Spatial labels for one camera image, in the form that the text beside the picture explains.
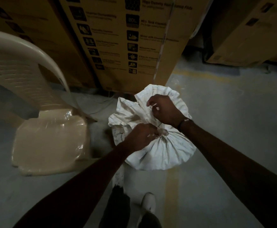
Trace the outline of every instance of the chair seat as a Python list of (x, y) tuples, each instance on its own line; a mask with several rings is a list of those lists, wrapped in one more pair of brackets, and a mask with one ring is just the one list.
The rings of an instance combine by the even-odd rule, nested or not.
[(40, 111), (17, 129), (12, 164), (24, 175), (83, 169), (95, 160), (89, 152), (86, 121), (70, 109)]

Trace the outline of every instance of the forearm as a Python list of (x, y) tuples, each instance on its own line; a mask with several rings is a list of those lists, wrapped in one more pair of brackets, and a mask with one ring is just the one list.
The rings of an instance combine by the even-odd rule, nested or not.
[(14, 227), (83, 227), (111, 178), (131, 153), (120, 143), (38, 202)]
[(193, 121), (180, 131), (188, 137), (233, 193), (265, 226), (277, 226), (277, 175), (206, 132)]

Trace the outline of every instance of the black pants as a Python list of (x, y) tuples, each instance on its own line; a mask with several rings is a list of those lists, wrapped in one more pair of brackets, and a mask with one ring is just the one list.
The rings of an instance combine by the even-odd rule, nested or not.
[[(124, 194), (123, 188), (115, 186), (103, 213), (99, 228), (126, 228), (130, 218), (130, 198)], [(152, 213), (147, 212), (139, 228), (161, 228), (159, 219)]]

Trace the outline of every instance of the person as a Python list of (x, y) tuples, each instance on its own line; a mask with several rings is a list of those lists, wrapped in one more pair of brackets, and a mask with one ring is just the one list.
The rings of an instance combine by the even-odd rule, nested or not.
[[(277, 227), (277, 175), (187, 119), (168, 96), (152, 96), (147, 106), (155, 104), (153, 115), (194, 143), (262, 225)], [(154, 125), (138, 124), (109, 154), (39, 201), (14, 227), (83, 227), (125, 159), (147, 146), (156, 134)], [(126, 227), (128, 223), (130, 199), (118, 178), (113, 182), (115, 186), (99, 227)], [(154, 197), (148, 193), (142, 203), (145, 212), (139, 227), (160, 227), (153, 215), (154, 205)]]

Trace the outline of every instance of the hand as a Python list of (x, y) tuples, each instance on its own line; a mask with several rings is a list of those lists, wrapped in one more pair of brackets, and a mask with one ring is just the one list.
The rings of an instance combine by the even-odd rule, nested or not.
[(138, 124), (125, 138), (123, 145), (133, 153), (145, 148), (159, 135), (156, 126), (152, 124)]
[(177, 128), (179, 123), (186, 119), (167, 95), (156, 94), (152, 96), (147, 102), (147, 106), (150, 105), (152, 106), (153, 115), (161, 123)]

